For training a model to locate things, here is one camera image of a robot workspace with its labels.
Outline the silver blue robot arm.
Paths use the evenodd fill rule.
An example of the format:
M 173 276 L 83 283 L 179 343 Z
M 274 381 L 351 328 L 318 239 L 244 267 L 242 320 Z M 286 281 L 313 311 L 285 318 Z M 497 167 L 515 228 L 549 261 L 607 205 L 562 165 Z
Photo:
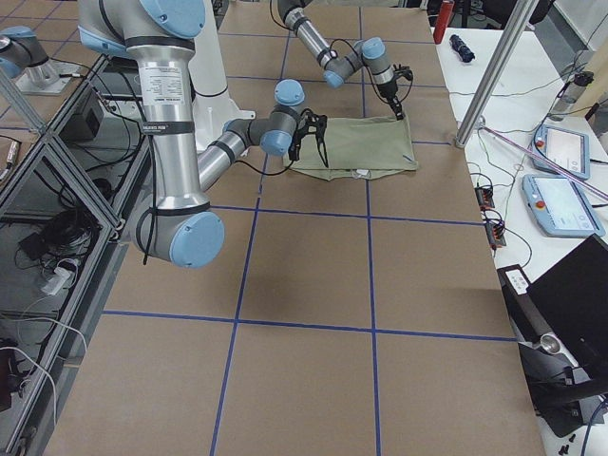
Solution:
M 277 12 L 283 27 L 291 31 L 312 54 L 323 69 L 323 78 L 332 88 L 345 84 L 361 69 L 368 72 L 376 96 L 393 112 L 397 121 L 405 119 L 397 81 L 405 78 L 413 83 L 413 72 L 408 66 L 394 65 L 385 43 L 380 37 L 359 40 L 353 45 L 344 41 L 350 52 L 340 55 L 316 29 L 304 9 L 310 1 L 278 1 Z
M 138 67 L 153 175 L 131 239 L 146 257 L 202 267 L 224 241 L 208 189 L 253 146 L 296 161 L 306 136 L 323 140 L 328 120 L 305 105 L 301 84 L 290 79 L 276 85 L 267 117 L 237 109 L 207 1 L 82 1 L 78 11 L 87 48 Z

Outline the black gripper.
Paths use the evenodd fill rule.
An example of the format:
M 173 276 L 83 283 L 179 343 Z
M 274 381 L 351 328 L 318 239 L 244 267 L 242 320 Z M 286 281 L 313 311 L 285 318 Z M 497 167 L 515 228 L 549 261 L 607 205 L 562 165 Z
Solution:
M 412 70 L 409 66 L 392 65 L 377 76 L 378 92 L 388 102 L 396 120 L 404 119 L 404 110 L 398 95 L 397 84 L 397 81 L 401 78 L 412 83 Z
M 329 165 L 327 147 L 325 144 L 325 133 L 328 126 L 326 115 L 316 114 L 311 109 L 304 109 L 300 116 L 300 121 L 293 135 L 292 143 L 288 150 L 290 160 L 299 160 L 301 144 L 306 136 L 314 135 L 317 153 L 324 166 Z

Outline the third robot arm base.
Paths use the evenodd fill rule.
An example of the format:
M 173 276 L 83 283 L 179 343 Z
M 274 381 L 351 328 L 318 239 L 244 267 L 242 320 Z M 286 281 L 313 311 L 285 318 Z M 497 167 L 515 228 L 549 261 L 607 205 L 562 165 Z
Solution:
M 51 60 L 34 31 L 25 26 L 1 30 L 1 69 L 21 92 L 59 95 L 69 81 L 80 75 L 78 64 Z

